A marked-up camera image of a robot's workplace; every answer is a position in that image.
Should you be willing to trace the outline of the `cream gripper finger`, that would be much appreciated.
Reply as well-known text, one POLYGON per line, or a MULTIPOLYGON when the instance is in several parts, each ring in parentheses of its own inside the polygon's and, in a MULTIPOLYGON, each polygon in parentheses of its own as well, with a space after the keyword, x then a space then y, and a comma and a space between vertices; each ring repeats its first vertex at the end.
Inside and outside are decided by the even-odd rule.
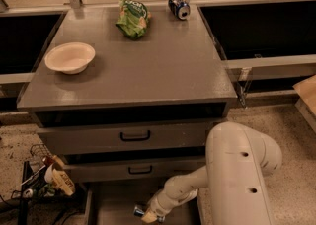
POLYGON ((144 215, 141 217, 141 220, 147 224, 156 222, 158 220, 158 216, 150 209, 148 208, 144 215))

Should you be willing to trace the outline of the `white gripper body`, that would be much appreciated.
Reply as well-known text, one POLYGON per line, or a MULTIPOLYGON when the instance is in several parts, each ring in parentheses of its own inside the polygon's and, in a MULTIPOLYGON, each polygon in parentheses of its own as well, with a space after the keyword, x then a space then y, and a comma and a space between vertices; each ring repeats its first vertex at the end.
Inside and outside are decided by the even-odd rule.
POLYGON ((189 193, 176 198, 172 198, 167 192, 159 190, 148 202, 148 212, 155 217, 163 217, 168 215, 174 208, 181 206, 198 195, 198 190, 192 190, 189 193))

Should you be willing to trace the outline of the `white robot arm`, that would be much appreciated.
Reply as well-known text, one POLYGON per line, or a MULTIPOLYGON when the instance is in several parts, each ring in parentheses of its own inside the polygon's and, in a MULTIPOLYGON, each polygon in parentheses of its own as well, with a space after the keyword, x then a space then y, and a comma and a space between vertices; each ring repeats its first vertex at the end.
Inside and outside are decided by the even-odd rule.
POLYGON ((205 166, 167 180, 148 201, 142 221, 156 222, 208 188, 213 225, 275 225, 264 176, 280 168, 282 153, 271 137, 222 122, 207 136, 205 159, 205 166))

